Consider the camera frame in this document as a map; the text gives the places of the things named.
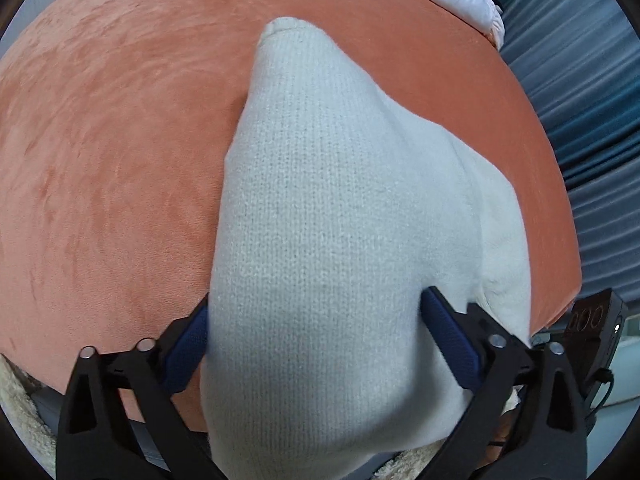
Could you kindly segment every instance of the velvet fabric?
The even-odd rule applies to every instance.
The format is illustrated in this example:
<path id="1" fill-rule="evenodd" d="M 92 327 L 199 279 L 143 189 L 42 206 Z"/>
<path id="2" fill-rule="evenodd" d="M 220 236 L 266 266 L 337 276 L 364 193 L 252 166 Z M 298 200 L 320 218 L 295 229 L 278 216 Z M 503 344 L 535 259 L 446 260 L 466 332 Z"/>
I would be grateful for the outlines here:
<path id="1" fill-rule="evenodd" d="M 209 286 L 223 159 L 264 25 L 321 27 L 396 102 L 518 195 L 531 331 L 580 288 L 551 146 L 478 31 L 428 0 L 57 0 L 0 59 L 0 352 L 64 392 L 82 346 L 128 349 Z M 196 375 L 174 401 L 205 431 Z M 126 396 L 130 416 L 140 419 Z"/>

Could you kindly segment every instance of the black cable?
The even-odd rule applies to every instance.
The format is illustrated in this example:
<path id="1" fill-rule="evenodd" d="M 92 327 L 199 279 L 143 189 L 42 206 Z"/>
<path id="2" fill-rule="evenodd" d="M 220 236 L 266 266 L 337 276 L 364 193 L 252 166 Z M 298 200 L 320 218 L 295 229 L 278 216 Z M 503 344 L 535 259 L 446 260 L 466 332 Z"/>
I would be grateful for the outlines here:
<path id="1" fill-rule="evenodd" d="M 596 413 L 598 413 L 598 411 L 604 406 L 605 402 L 609 400 L 609 396 L 613 391 L 614 380 L 613 380 L 613 372 L 611 370 L 608 370 L 606 368 L 600 368 L 598 371 L 596 371 L 596 373 L 594 373 L 593 378 L 599 383 L 603 383 L 603 384 L 609 383 L 609 387 L 607 389 L 607 393 L 604 394 L 604 397 L 602 397 L 602 400 L 600 400 L 598 405 L 591 410 L 589 415 L 587 415 L 587 418 L 590 418 Z"/>
<path id="2" fill-rule="evenodd" d="M 616 400 L 615 402 L 610 402 L 609 404 L 607 404 L 607 408 L 610 408 L 611 406 L 619 406 L 620 404 L 626 404 L 637 399 L 640 399 L 640 394 L 634 395 L 633 397 L 627 397 L 626 399 Z"/>

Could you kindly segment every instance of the blue curtain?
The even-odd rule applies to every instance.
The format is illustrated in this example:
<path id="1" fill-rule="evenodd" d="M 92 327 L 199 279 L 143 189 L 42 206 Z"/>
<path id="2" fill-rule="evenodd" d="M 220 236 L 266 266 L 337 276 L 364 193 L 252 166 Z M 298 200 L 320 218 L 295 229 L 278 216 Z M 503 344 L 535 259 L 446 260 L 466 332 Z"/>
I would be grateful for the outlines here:
<path id="1" fill-rule="evenodd" d="M 612 287 L 640 299 L 640 157 L 569 192 L 582 262 L 580 297 Z"/>
<path id="2" fill-rule="evenodd" d="M 514 0 L 500 52 L 546 131 L 640 79 L 640 40 L 615 0 Z"/>
<path id="3" fill-rule="evenodd" d="M 567 189 L 640 155 L 640 80 L 548 131 Z"/>
<path id="4" fill-rule="evenodd" d="M 569 192 L 580 297 L 640 303 L 640 39 L 615 0 L 514 0 L 504 23 Z"/>

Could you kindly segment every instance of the metal screw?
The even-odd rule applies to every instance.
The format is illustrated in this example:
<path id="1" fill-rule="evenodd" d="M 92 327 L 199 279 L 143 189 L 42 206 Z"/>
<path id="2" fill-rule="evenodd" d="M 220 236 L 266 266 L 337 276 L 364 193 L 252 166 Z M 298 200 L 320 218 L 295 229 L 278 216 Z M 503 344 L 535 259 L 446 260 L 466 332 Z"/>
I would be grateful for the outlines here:
<path id="1" fill-rule="evenodd" d="M 500 334 L 492 334 L 489 336 L 489 344 L 496 348 L 504 348 L 507 346 L 507 340 Z"/>
<path id="2" fill-rule="evenodd" d="M 89 357 L 92 357 L 94 354 L 95 354 L 95 348 L 93 346 L 85 346 L 80 351 L 80 357 L 82 359 L 88 359 Z"/>
<path id="3" fill-rule="evenodd" d="M 551 350 L 556 355 L 564 354 L 564 347 L 557 341 L 549 343 L 549 350 Z"/>
<path id="4" fill-rule="evenodd" d="M 150 337 L 145 337 L 144 339 L 141 339 L 140 341 L 138 341 L 136 348 L 141 352 L 149 352 L 149 350 L 152 350 L 155 346 L 156 346 L 155 339 L 152 339 Z"/>

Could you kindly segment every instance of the white knit sock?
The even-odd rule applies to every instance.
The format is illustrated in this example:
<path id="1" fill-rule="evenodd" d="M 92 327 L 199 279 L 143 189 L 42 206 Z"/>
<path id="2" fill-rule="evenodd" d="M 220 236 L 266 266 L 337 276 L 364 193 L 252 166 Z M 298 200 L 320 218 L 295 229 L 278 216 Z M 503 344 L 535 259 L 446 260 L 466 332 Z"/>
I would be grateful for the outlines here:
<path id="1" fill-rule="evenodd" d="M 226 156 L 202 375 L 230 480 L 339 479 L 446 437 L 468 395 L 418 315 L 430 285 L 527 339 L 510 184 L 318 28 L 269 24 Z"/>

